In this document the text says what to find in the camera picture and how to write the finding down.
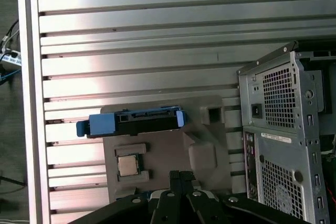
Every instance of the label sticker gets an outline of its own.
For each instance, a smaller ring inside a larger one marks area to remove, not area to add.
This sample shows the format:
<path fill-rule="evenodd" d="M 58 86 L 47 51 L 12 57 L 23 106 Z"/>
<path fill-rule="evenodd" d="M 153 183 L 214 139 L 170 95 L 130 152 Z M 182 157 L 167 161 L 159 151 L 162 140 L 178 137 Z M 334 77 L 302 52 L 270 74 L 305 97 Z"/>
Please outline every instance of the label sticker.
<path fill-rule="evenodd" d="M 277 135 L 272 135 L 272 134 L 267 134 L 267 133 L 262 133 L 261 136 L 265 137 L 265 138 L 273 139 L 273 140 L 276 140 L 276 141 L 289 143 L 289 144 L 292 143 L 292 139 L 290 139 L 288 137 L 284 137 L 284 136 L 277 136 Z"/>

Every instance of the floor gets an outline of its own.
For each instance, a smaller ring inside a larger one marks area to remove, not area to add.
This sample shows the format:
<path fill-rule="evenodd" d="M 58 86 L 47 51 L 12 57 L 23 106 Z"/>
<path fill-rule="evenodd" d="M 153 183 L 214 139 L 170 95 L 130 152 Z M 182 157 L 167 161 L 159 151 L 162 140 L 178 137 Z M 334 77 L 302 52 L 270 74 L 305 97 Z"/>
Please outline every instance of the floor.
<path fill-rule="evenodd" d="M 0 0 L 0 37 L 18 18 L 17 0 Z M 27 173 L 23 118 L 22 79 L 0 86 L 0 171 L 5 177 L 24 181 Z M 0 219 L 28 220 L 28 190 L 0 183 Z"/>

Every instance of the red wire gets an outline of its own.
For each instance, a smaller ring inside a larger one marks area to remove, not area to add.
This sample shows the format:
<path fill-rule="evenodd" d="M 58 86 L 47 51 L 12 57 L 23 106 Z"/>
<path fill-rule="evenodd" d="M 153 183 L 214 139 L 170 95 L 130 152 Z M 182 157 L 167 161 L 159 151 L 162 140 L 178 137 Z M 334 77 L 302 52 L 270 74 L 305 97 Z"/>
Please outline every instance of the red wire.
<path fill-rule="evenodd" d="M 326 182 L 325 184 L 326 184 L 327 191 L 329 192 L 329 194 L 331 196 L 332 201 L 334 201 L 334 203 L 335 203 L 335 208 L 336 208 L 336 199 L 334 198 L 334 196 L 332 194 L 332 191 L 329 189 L 328 183 Z"/>

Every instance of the screw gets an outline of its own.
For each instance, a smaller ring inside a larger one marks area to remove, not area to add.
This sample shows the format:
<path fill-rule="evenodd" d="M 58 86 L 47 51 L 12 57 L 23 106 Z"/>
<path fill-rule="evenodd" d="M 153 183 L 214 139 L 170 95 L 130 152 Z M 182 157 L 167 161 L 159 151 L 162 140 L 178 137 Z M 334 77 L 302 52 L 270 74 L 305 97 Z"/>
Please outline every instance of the screw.
<path fill-rule="evenodd" d="M 195 196 L 195 197 L 199 197 L 200 195 L 202 195 L 199 191 L 195 191 L 195 192 L 193 192 L 193 195 Z"/>
<path fill-rule="evenodd" d="M 238 202 L 238 199 L 236 197 L 230 197 L 229 201 L 232 202 L 232 203 L 236 203 L 236 202 Z"/>
<path fill-rule="evenodd" d="M 312 97 L 313 97 L 313 91 L 312 90 L 307 90 L 306 92 L 305 92 L 305 97 L 307 98 L 307 99 L 311 99 Z"/>

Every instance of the computer tower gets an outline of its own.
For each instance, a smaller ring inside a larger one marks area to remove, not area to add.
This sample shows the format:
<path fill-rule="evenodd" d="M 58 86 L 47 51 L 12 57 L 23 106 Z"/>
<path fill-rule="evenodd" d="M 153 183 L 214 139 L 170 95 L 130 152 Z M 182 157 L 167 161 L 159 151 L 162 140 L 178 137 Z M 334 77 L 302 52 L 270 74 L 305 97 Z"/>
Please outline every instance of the computer tower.
<path fill-rule="evenodd" d="M 330 223 L 321 145 L 335 145 L 335 49 L 294 41 L 238 71 L 248 197 L 316 224 Z"/>

